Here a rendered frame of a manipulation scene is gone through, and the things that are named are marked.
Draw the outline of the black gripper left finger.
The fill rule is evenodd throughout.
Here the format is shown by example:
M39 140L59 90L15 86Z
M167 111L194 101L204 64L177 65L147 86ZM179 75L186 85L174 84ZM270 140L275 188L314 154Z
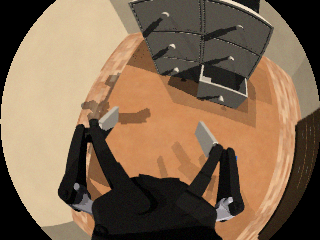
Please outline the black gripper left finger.
M77 212L92 214L91 195L86 181L87 143L92 143L101 169L110 188L115 188L118 195L135 215L145 215L150 208L150 201L133 183L120 162L113 156L106 138L117 124L119 107L114 106L99 121L90 119L89 127L78 124L70 144L65 174L58 188L58 196Z

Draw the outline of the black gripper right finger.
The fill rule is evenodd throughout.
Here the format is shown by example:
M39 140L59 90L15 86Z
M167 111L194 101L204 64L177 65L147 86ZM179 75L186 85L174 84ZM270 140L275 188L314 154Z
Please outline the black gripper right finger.
M175 216L184 217L195 209L219 161L219 183L214 208L217 211L216 221L225 222L243 212L245 208L240 193L235 151L230 147L223 149L203 121L198 122L195 136L208 159L189 187L173 204L172 212Z

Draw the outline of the grey small chest of drawers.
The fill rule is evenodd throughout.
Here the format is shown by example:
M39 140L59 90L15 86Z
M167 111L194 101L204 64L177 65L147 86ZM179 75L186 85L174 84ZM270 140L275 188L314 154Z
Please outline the grey small chest of drawers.
M135 19L136 19L136 21L137 21L137 24L138 24L138 26L139 26L139 28L140 28L140 30L141 30L141 33L142 33L142 35L143 35L143 38L144 38L144 40L145 40L145 42L146 42L146 45L147 45L147 47L148 47L148 50L149 50L149 52L150 52L150 55L151 55L151 57L152 57L152 60L153 60L153 62L154 62L154 65L155 65L155 68L156 68L156 70L157 70L157 73L158 74L160 74L159 73L159 71L158 71L158 68L157 68L157 65L156 65L156 62L155 62L155 59L154 59L154 56L162 56L162 57L172 57L172 58L180 58L180 59L186 59L186 60L192 60L192 61L197 61L197 62L200 62L200 66L199 66L199 75L198 75L198 79L197 80L193 80L193 79L189 79L189 80L193 80L193 81L197 81L197 82L199 82L199 80L200 80L200 74L201 74L201 67L202 67L202 63L206 63L206 64L209 64L209 65L213 65L213 66L217 66L217 67L220 67L220 68L223 68L223 69L226 69L226 70L229 70L229 71L231 71L231 72L234 72L234 73L237 73L237 74L239 74L239 75L241 75L241 76L244 76L244 77L246 77L246 81L248 81L248 79L250 78L250 76L252 75L252 73L254 72L254 70L256 69L256 67L257 67L257 65L258 65L258 63L260 62L260 60L261 60L261 58L262 58L262 56L263 56L263 54L264 54L264 52L265 52L265 50L266 50L266 48L267 48L267 46L268 46L268 44L269 44L269 41L270 41L270 39L271 39L271 36L272 36L272 33L273 33L273 30L274 30L274 27L269 23L269 22L267 22L264 18L262 18L261 16L259 16L259 14L257 14L256 12L253 12L253 10L251 10L250 8L248 8L248 7L246 7L246 6L244 6L244 5L241 5L241 4L239 4L239 3L236 3L236 2L233 2L233 1L231 1L231 0L213 0L213 1L217 1L217 2L221 2L221 3L224 3L224 4L227 4L227 5L230 5L230 6L233 6L233 7L236 7L236 8L238 8L238 9L241 9L241 10L243 10L243 11L245 11L245 12L247 12L247 13L249 13L249 14L251 14L251 15L253 15L253 16L255 16L256 18L258 18L258 19L260 19L261 21L263 21L269 28L270 28L270 32L269 32L269 35L268 35L268 38L267 38L267 41L266 41L266 43L265 43L265 45L264 45L264 48L263 48L263 50L262 50L262 52L261 52L261 54L259 54L258 52L256 52L256 51L254 51L254 50L252 50L252 49L250 49L250 48L248 48L248 47L246 47L246 46L244 46L244 45L242 45L242 44L239 44L239 43L237 43L237 42L235 42L235 41L232 41L232 40L229 40L229 39L226 39L226 38L223 38L223 37L220 37L220 36L216 36L216 35L213 35L213 34L208 34L208 33L205 33L205 3L204 3L204 1L205 0L200 0L200 3L201 3L201 20L202 20L202 31L201 32L198 32L198 31L191 31L191 30L182 30L182 29L150 29L150 30L143 30L142 29L142 26L141 26L141 24L140 24L140 22L139 22L139 19L138 19L138 17L137 17L137 15L136 15L136 12L135 12L135 10L134 10L134 8L133 8L133 4L135 4L135 2L137 3L137 2L139 2L139 1L144 1L144 0L134 0L134 1L131 1L131 2L129 2L128 4L129 4L129 6L130 6L130 8L131 8L131 11L132 11L132 13L133 13L133 15L134 15L134 17L135 17ZM230 1L230 2L229 2ZM232 2L232 3L231 3ZM234 4L233 4L234 3ZM237 4L237 5L236 5ZM240 6L239 6L240 5ZM248 9L245 9L245 8L248 8ZM249 11L248 11L249 10ZM255 14L254 14L255 13ZM165 55L153 55L152 54L152 51L151 51L151 49L150 49L150 46L149 46L149 44L148 44L148 41L147 41L147 39L146 39L146 36L145 36L145 32L146 31L184 31L184 32L192 32L192 33L199 33L199 34L202 34L201 35L201 54L200 54L200 59L199 59L199 61L198 60L194 60L194 59L188 59L188 58L182 58L182 57L175 57L175 56L165 56ZM227 68L224 68L224 67L221 67L221 66L218 66L218 65L214 65L214 64L211 64L211 63L207 63L207 62L203 62L203 52L204 52L204 39L205 39L205 36L204 35L209 35L209 36L213 36L213 37L217 37L217 38L220 38L220 39L223 39L223 40L227 40L227 41L229 41L229 42L232 42L232 43L235 43L235 44L237 44L237 45L240 45L240 46L242 46L242 47L244 47L244 48L246 48L246 49L248 49L248 50L250 50L250 51L252 51L252 52L254 52L254 53L256 53L256 54L258 54L258 56L259 56L259 58L258 58L258 60L257 60L257 62L255 63L255 65L254 65L254 67L253 67L253 69L251 70L251 72L250 72L250 74L248 75L248 77L247 76L245 76L245 75L242 75L242 74L240 74L240 73L238 73L238 72L235 72L235 71L233 71L233 70L230 70L230 69L227 69Z

